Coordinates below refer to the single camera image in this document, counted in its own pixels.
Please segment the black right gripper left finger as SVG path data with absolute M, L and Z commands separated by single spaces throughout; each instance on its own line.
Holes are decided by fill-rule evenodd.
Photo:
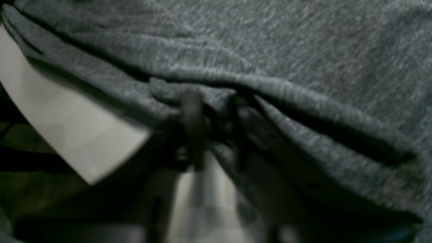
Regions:
M 185 92 L 180 110 L 108 177 L 23 216 L 14 237 L 25 243 L 162 243 L 179 176 L 190 166 L 203 169 L 201 94 Z

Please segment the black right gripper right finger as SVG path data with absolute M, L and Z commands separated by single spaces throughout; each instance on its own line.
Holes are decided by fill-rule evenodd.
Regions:
M 251 183 L 269 243 L 410 243 L 422 220 L 333 180 L 252 97 L 230 100 L 236 168 Z

